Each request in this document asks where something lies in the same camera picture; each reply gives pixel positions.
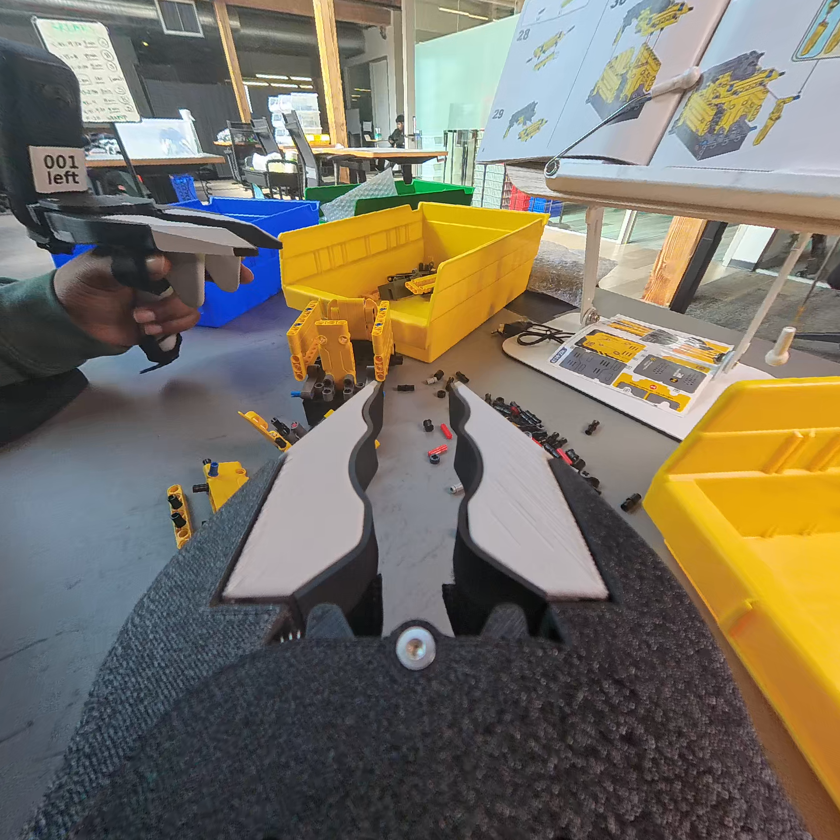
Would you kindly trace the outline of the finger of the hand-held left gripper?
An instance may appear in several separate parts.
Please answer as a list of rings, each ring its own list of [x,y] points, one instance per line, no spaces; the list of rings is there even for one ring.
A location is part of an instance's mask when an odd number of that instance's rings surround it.
[[[207,242],[231,245],[237,250],[282,250],[282,243],[277,236],[233,217],[210,213],[201,208],[171,205],[155,205],[154,213],[160,221],[175,225],[174,231],[178,234],[186,234],[190,226],[191,236],[202,236]]]
[[[231,245],[207,242],[202,236],[191,236],[174,231],[175,225],[160,221],[156,216],[113,215],[105,217],[105,239],[108,247],[127,255],[146,257],[153,253],[175,253],[211,256],[236,256],[240,251]]]

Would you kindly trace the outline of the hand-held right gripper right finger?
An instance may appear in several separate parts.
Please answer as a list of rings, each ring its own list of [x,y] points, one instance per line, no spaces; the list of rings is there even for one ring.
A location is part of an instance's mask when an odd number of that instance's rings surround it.
[[[456,436],[455,580],[478,602],[606,601],[609,592],[551,457],[467,385],[449,394]]]

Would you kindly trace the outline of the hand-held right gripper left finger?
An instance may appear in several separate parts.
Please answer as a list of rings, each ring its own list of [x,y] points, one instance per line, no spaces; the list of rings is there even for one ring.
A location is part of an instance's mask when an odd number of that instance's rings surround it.
[[[286,452],[234,554],[224,602],[360,602],[378,574],[366,491],[383,408],[371,382]]]

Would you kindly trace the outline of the yellow lego panel with pins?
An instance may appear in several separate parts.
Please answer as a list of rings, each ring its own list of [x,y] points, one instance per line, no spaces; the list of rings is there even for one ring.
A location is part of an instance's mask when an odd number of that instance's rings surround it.
[[[237,461],[217,462],[205,458],[203,473],[204,482],[193,485],[192,493],[208,495],[213,513],[217,513],[249,481],[246,469]]]

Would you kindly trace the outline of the pile of small lego pins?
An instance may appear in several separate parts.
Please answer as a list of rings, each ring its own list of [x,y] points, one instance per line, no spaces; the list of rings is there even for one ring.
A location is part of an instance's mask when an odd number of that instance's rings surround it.
[[[449,376],[444,383],[445,372],[438,370],[434,375],[426,378],[423,382],[425,387],[434,388],[437,398],[448,398],[455,382],[460,382],[467,385],[469,378],[462,372],[456,371],[454,375]],[[396,392],[415,392],[415,383],[397,383],[393,390]],[[513,426],[520,429],[525,435],[533,440],[541,447],[550,457],[560,459],[573,470],[588,484],[590,484],[596,492],[601,494],[600,480],[595,478],[591,473],[585,469],[585,461],[572,448],[565,448],[568,439],[557,432],[547,430],[541,418],[530,412],[529,409],[519,405],[515,401],[506,402],[501,395],[493,396],[491,393],[484,395],[485,402],[493,408],[498,414],[502,415]],[[585,428],[585,433],[594,432],[599,427],[599,421],[593,421]],[[625,512],[634,512],[640,509],[643,504],[643,496],[634,493],[621,503],[621,509]]]

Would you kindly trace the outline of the lego axle and gear assembly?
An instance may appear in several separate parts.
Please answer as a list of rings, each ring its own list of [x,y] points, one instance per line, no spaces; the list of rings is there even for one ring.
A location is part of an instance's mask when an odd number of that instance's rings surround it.
[[[384,414],[375,406],[367,413],[362,410],[335,409],[310,426],[302,438],[292,440],[292,432],[281,432],[263,416],[254,411],[239,413],[252,430],[275,445],[281,452],[289,448],[302,447],[304,453],[320,453],[325,459],[349,458],[353,453],[368,455],[375,450],[376,435],[381,432]]]

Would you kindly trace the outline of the yellow lego beam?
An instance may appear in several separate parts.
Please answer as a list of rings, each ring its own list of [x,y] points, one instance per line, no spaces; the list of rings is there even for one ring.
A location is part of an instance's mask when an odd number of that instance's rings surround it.
[[[194,534],[192,515],[183,487],[179,484],[169,486],[166,499],[170,507],[175,545],[178,550],[182,550]]]

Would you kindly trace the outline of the yellow lego robot body model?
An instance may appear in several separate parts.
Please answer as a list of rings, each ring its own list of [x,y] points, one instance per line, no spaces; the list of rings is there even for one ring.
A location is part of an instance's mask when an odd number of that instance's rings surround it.
[[[383,383],[396,359],[391,303],[370,297],[314,299],[287,331],[290,367],[313,426],[370,383]]]

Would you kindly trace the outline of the lego instruction booklet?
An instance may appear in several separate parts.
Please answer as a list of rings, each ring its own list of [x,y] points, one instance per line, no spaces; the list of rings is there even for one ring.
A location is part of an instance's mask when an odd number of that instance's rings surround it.
[[[477,160],[836,174],[838,43],[838,2],[526,2]]]

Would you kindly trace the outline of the person's left forearm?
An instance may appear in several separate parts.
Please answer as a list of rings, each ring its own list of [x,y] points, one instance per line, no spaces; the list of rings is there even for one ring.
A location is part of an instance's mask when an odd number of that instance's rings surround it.
[[[2,387],[64,374],[130,347],[95,339],[77,326],[58,300],[55,274],[53,269],[27,279],[1,279]]]

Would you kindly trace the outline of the person's left hand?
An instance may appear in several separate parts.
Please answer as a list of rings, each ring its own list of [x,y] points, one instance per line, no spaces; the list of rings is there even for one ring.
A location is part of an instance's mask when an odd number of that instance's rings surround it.
[[[126,350],[144,337],[167,338],[196,326],[197,309],[174,295],[141,300],[138,291],[116,281],[111,266],[110,257],[87,252],[54,275],[59,303],[85,334]]]

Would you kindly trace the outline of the blue plastic bin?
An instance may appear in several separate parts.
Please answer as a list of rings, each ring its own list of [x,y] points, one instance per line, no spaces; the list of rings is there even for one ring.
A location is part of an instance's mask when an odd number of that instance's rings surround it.
[[[318,203],[306,201],[214,196],[206,203],[192,199],[162,207],[225,216],[238,223],[252,224],[276,238],[319,222]],[[199,327],[221,328],[279,293],[278,249],[260,247],[258,255],[244,257],[242,262],[254,278],[248,284],[239,285],[236,291],[225,291],[210,280],[206,282],[203,305],[198,309]]]

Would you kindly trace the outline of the white printed board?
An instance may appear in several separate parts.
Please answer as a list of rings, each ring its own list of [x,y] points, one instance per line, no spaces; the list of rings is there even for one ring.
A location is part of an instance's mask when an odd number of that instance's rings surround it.
[[[142,120],[104,24],[37,16],[32,23],[48,52],[76,75],[85,124]]]

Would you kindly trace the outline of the black office chair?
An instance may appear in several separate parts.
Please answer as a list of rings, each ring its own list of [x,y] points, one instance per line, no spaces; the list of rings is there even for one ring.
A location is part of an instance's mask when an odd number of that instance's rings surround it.
[[[254,197],[276,198],[266,161],[269,154],[279,152],[279,147],[266,118],[227,121],[227,136],[224,153],[234,180],[250,187]]]
[[[297,150],[301,191],[304,192],[310,187],[321,186],[322,177],[319,162],[302,128],[298,114],[294,110],[290,110],[283,112],[281,115],[287,132]]]

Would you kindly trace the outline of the bubble wrap sheet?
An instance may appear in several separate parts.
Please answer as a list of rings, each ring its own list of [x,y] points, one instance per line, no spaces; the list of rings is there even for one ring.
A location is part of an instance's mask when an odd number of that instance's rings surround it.
[[[396,181],[390,166],[359,184],[309,187],[307,200],[319,204],[321,218],[335,222],[361,213],[360,203],[398,197]]]
[[[527,291],[579,307],[582,300],[584,268],[584,251],[544,239],[532,263]]]

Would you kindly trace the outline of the wooden pillar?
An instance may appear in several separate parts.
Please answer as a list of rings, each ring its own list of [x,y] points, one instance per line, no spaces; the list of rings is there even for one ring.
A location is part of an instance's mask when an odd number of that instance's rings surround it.
[[[665,308],[670,306],[706,227],[705,219],[672,218],[643,290],[643,301]]]
[[[346,148],[349,145],[349,136],[344,110],[343,80],[334,3],[333,1],[313,1],[312,5],[329,135],[333,146]]]
[[[249,107],[247,90],[238,61],[235,39],[230,26],[227,4],[225,1],[213,1],[213,11],[223,45],[228,75],[234,90],[234,98],[237,105],[239,121],[247,123],[252,120],[252,114]]]

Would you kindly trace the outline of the wooden office desk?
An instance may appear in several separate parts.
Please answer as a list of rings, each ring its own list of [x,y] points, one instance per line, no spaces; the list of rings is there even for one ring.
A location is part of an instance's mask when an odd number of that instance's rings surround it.
[[[413,182],[413,166],[429,161],[444,161],[446,150],[410,150],[400,148],[344,148],[327,146],[315,148],[312,153],[319,159],[332,163],[333,173],[339,176],[341,169],[355,169],[364,162],[383,161],[396,165],[402,172],[405,184]]]

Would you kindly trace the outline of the sticker sheet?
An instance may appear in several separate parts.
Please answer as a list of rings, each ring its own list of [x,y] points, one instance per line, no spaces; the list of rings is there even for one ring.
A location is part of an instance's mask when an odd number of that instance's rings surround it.
[[[665,329],[621,314],[573,334],[548,363],[601,389],[622,392],[672,413],[687,412],[725,363],[733,345]]]

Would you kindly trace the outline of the green plastic bin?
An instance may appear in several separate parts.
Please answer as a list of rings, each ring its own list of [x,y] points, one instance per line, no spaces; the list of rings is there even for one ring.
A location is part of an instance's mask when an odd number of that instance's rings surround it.
[[[420,203],[441,203],[469,206],[474,189],[472,186],[454,185],[442,182],[428,182],[414,179],[411,184],[396,180],[398,197],[360,203],[361,213],[354,217],[406,206],[416,210]],[[307,189],[304,191],[307,200]]]

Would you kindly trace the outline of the yellow plastic bin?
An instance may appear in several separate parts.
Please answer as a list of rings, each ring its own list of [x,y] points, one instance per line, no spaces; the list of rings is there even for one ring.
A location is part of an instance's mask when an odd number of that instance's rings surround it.
[[[838,804],[838,377],[731,385],[644,509]]]
[[[420,203],[301,228],[280,237],[289,308],[372,298],[388,277],[436,269],[433,291],[391,304],[395,349],[431,363],[520,296],[547,216]]]

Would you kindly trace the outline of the stack of coloured plastic crates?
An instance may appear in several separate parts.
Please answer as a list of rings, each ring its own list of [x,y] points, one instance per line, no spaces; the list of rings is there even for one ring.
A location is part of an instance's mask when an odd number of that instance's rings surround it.
[[[562,202],[531,196],[518,189],[504,164],[476,163],[472,184],[473,207],[547,214],[557,220],[562,218]]]

